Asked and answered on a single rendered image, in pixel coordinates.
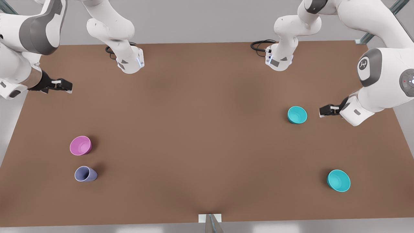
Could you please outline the small teal bowl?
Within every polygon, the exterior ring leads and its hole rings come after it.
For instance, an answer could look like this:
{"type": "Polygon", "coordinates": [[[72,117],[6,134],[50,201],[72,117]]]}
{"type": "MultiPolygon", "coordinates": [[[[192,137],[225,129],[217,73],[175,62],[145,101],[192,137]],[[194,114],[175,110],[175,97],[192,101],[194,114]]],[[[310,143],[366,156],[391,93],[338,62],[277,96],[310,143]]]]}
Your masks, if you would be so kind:
{"type": "Polygon", "coordinates": [[[300,106],[292,106],[287,112],[288,121],[293,124],[302,124],[307,118],[308,114],[306,110],[300,106]]]}

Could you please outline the pink bowl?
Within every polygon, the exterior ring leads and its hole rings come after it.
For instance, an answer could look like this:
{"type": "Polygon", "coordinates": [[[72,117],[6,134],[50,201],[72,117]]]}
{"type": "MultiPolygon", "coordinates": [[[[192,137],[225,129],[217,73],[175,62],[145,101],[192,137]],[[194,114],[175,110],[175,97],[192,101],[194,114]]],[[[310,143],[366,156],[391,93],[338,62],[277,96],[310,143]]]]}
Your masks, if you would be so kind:
{"type": "Polygon", "coordinates": [[[87,136],[78,136],[70,144],[70,152],[73,155],[85,155],[92,149],[92,142],[87,136]]]}

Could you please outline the large teal bowl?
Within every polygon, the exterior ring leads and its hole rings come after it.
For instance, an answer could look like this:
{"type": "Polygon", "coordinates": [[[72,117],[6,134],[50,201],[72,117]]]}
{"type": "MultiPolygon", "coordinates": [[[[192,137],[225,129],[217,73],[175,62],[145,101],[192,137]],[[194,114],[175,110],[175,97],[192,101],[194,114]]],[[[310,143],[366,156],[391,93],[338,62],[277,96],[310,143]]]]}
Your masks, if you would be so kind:
{"type": "Polygon", "coordinates": [[[327,175],[326,181],[330,188],[338,192],[346,192],[351,186],[351,180],[348,174],[342,170],[330,171],[327,175]]]}

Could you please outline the lavender blue cup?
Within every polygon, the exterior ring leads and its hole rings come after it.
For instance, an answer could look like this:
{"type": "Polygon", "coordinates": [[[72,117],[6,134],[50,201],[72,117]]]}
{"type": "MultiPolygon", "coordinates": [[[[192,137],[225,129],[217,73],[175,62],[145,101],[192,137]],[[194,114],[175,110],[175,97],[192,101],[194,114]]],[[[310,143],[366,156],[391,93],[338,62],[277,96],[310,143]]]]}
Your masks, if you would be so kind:
{"type": "Polygon", "coordinates": [[[87,166],[77,168],[74,173],[74,178],[79,182],[91,182],[97,178],[97,172],[87,166]]]}

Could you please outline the silver frame post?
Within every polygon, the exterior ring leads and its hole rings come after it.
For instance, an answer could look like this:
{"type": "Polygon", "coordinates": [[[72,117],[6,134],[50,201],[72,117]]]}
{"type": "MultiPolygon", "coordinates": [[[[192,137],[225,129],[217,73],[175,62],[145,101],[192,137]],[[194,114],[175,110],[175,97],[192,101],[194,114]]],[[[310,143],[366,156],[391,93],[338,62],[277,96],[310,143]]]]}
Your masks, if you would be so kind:
{"type": "Polygon", "coordinates": [[[220,223],[222,214],[199,214],[198,222],[204,223],[204,233],[224,233],[220,223]]]}
{"type": "Polygon", "coordinates": [[[366,33],[355,43],[367,44],[376,36],[387,48],[414,48],[414,37],[396,16],[409,1],[396,0],[387,8],[381,0],[356,0],[358,6],[352,12],[351,28],[366,33]]]}
{"type": "Polygon", "coordinates": [[[18,15],[18,13],[8,4],[6,0],[0,0],[0,12],[18,15]]]}

